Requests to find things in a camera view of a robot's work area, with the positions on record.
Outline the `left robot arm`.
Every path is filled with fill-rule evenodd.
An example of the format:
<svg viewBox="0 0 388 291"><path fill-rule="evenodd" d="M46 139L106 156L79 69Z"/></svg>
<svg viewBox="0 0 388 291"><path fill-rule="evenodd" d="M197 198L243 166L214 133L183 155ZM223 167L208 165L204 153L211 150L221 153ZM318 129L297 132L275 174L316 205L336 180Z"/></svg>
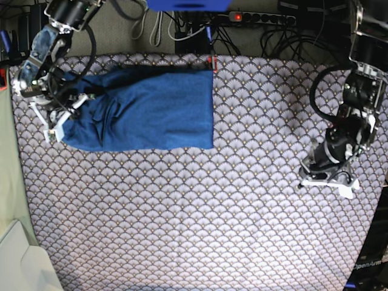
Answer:
<svg viewBox="0 0 388 291"><path fill-rule="evenodd" d="M324 141L314 144L301 163L301 185L330 183L353 186L350 164L369 149L378 130L380 108L387 88L387 1L352 1L349 61L324 69L314 79L310 105L331 123ZM318 84L329 73L349 71L343 102L335 115L316 104Z"/></svg>

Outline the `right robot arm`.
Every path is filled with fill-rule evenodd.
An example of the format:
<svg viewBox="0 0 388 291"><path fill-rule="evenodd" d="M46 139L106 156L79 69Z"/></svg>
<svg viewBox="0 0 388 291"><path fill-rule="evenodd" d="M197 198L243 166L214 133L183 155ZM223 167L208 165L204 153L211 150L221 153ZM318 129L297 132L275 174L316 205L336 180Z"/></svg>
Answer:
<svg viewBox="0 0 388 291"><path fill-rule="evenodd" d="M45 110L43 120L49 124L65 113L72 119L79 116L75 102L82 90L77 86L96 58L96 39L89 23L103 4L104 1L52 1L44 11L48 24L34 37L29 57L14 78L13 89ZM81 31L87 32L91 43L89 61L81 73L66 73L58 67L58 60L69 52L73 34Z"/></svg>

